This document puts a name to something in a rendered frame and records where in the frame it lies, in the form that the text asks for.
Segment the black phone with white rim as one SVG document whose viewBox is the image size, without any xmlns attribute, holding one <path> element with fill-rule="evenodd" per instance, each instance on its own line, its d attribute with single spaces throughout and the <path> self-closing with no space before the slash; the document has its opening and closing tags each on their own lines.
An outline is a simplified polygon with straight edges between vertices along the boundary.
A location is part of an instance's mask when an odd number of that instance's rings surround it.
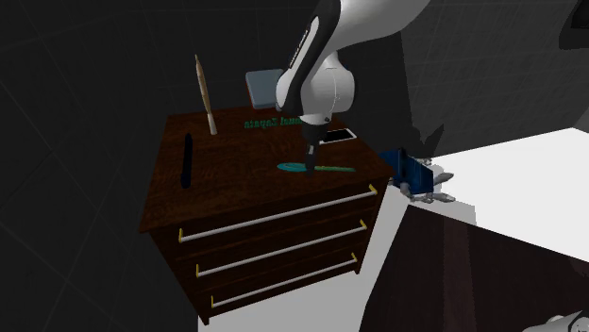
<svg viewBox="0 0 589 332">
<path fill-rule="evenodd" d="M 336 129 L 330 130 L 326 133 L 325 137 L 319 141 L 320 144 L 329 144 L 339 141 L 349 141 L 356 139 L 357 136 L 349 129 Z"/>
</svg>

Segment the dark brown chest of drawers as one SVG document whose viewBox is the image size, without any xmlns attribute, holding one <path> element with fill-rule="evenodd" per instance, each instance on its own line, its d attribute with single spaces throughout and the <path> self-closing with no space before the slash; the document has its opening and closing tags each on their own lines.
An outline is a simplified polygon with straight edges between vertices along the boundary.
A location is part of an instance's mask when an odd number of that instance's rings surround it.
<svg viewBox="0 0 589 332">
<path fill-rule="evenodd" d="M 360 139 L 321 146 L 318 166 L 354 173 L 282 171 L 300 163 L 301 129 L 271 109 L 170 116 L 143 209 L 151 236 L 203 322 L 334 276 L 358 272 L 392 175 Z M 192 184 L 182 189 L 185 135 Z"/>
</svg>

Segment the grey-blue box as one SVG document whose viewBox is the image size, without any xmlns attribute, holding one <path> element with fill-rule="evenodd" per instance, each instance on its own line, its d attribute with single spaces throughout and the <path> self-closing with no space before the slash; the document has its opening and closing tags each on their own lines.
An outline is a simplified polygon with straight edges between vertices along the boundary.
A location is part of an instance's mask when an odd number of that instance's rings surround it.
<svg viewBox="0 0 589 332">
<path fill-rule="evenodd" d="M 276 106 L 276 88 L 282 74 L 282 69 L 252 71 L 245 74 L 245 82 L 253 109 Z"/>
</svg>

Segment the blue and grey toy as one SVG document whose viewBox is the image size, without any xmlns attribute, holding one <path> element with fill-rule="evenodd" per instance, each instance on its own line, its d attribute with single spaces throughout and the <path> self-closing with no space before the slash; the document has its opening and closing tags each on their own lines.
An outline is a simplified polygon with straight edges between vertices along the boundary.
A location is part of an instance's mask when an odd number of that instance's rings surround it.
<svg viewBox="0 0 589 332">
<path fill-rule="evenodd" d="M 388 185 L 397 187 L 400 193 L 411 202 L 431 204 L 434 201 L 451 203 L 456 200 L 447 193 L 434 190 L 435 186 L 447 182 L 454 174 L 435 175 L 429 168 L 431 165 L 429 158 L 410 157 L 403 148 L 379 153 L 379 157 L 395 172 L 389 178 Z"/>
</svg>

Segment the tall tan wooden stick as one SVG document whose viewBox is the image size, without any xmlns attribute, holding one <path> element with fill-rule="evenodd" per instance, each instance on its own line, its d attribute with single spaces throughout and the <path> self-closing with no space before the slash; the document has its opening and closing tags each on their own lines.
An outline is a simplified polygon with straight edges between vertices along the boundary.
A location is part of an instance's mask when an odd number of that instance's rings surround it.
<svg viewBox="0 0 589 332">
<path fill-rule="evenodd" d="M 207 112 L 210 133 L 212 135 L 216 135 L 217 128 L 216 128 L 216 123 L 214 121 L 214 117 L 212 115 L 211 108 L 210 108 L 210 98 L 209 98 L 206 77 L 204 75 L 204 70 L 203 70 L 202 65 L 199 61 L 198 55 L 194 55 L 194 60 L 195 60 L 195 69 L 196 69 L 196 74 L 197 74 L 197 79 L 198 79 L 198 85 L 199 85 L 199 89 L 201 92 L 203 105 L 204 105 L 205 110 Z"/>
</svg>

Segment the black stick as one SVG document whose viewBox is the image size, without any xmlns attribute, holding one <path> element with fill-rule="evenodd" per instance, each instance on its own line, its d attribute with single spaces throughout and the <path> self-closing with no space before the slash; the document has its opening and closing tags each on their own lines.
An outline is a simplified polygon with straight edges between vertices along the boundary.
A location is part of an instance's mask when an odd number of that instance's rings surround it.
<svg viewBox="0 0 589 332">
<path fill-rule="evenodd" d="M 185 135 L 182 173 L 180 184 L 182 189 L 188 189 L 192 184 L 193 138 L 190 133 Z"/>
</svg>

